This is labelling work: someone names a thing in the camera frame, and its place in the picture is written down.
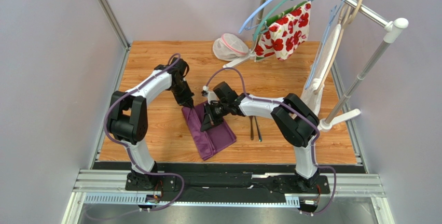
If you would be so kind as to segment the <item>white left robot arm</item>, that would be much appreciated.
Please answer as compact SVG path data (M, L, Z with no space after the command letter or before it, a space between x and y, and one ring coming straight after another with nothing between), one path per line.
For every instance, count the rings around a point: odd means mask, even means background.
M176 53L168 64L156 66L137 86L112 94L105 115L104 132L112 142L125 148L131 161L130 175L133 180L152 184L153 177L158 176L156 162L145 142L149 104L163 91L170 91L179 106L194 107L194 93L185 79L188 72L189 65Z

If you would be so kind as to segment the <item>purple cloth napkin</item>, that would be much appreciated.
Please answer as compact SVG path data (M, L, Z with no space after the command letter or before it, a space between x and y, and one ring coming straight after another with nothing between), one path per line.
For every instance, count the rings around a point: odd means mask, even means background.
M212 158L237 141L236 135L226 122L207 131L200 130L204 117L204 103L194 108L182 107L182 113L203 161Z

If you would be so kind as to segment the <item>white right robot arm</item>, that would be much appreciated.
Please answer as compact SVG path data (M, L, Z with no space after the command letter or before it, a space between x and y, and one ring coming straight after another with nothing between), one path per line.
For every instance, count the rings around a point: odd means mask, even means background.
M257 97L248 93L237 94L230 86L221 82L210 90L203 87L202 95L207 97L201 130L210 130L224 122L224 116L231 114L243 117L272 119L283 137L293 146L296 156L296 174L311 187L319 177L312 159L311 142L319 133L317 115L298 97L290 93L286 97Z

